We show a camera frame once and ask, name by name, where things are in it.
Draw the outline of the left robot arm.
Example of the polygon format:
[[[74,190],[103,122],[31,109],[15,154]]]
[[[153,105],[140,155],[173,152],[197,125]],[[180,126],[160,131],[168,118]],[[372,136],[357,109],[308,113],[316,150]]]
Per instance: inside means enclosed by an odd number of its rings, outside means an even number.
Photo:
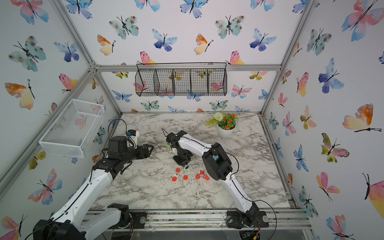
[[[111,204],[99,215],[84,222],[84,218],[102,191],[122,174],[134,160],[150,157],[154,146],[128,146],[131,137],[113,137],[105,149],[106,158],[99,160],[75,195],[50,219],[40,220],[31,236],[35,240],[94,240],[111,227],[134,228],[129,206]]]

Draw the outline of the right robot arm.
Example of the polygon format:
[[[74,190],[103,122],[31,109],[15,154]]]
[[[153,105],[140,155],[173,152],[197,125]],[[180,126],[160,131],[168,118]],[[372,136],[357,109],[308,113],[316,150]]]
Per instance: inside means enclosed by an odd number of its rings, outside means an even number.
[[[173,160],[178,165],[185,167],[192,156],[201,157],[210,178],[220,182],[229,192],[237,208],[232,222],[227,222],[229,228],[269,227],[266,212],[261,211],[256,202],[249,199],[236,179],[228,154],[219,143],[213,145],[204,143],[185,131],[167,134],[166,142],[176,154]]]

